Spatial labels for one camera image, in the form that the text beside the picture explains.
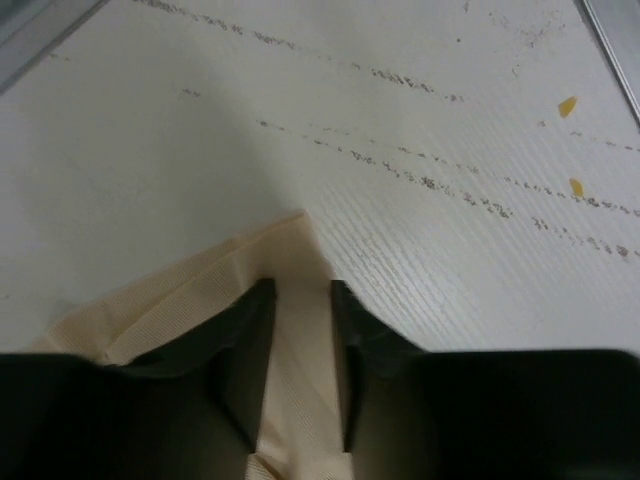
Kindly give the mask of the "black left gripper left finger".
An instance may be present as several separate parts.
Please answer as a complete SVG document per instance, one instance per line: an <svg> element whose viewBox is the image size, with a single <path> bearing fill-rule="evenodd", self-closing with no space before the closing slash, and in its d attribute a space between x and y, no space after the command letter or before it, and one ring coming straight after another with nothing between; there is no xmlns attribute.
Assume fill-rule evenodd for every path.
<svg viewBox="0 0 640 480"><path fill-rule="evenodd" d="M125 364L1 357L5 479L240 479L256 450L276 287Z"/></svg>

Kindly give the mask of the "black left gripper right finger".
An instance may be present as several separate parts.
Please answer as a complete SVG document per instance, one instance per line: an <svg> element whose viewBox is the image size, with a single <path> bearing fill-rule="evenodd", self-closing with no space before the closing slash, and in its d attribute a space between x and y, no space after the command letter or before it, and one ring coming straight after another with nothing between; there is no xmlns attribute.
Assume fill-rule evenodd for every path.
<svg viewBox="0 0 640 480"><path fill-rule="evenodd" d="M359 479L635 479L639 359L429 352L331 285L345 451Z"/></svg>

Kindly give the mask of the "beige trousers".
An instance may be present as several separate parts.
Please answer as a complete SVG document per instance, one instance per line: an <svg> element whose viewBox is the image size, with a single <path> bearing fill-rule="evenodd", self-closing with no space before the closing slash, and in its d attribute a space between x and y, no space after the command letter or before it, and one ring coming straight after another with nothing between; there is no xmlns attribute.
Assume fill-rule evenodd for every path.
<svg viewBox="0 0 640 480"><path fill-rule="evenodd" d="M307 214L233 237L148 275L54 323L33 353L123 365L172 340L218 326L261 279L275 283L266 389L246 479L350 479L331 318L333 273Z"/></svg>

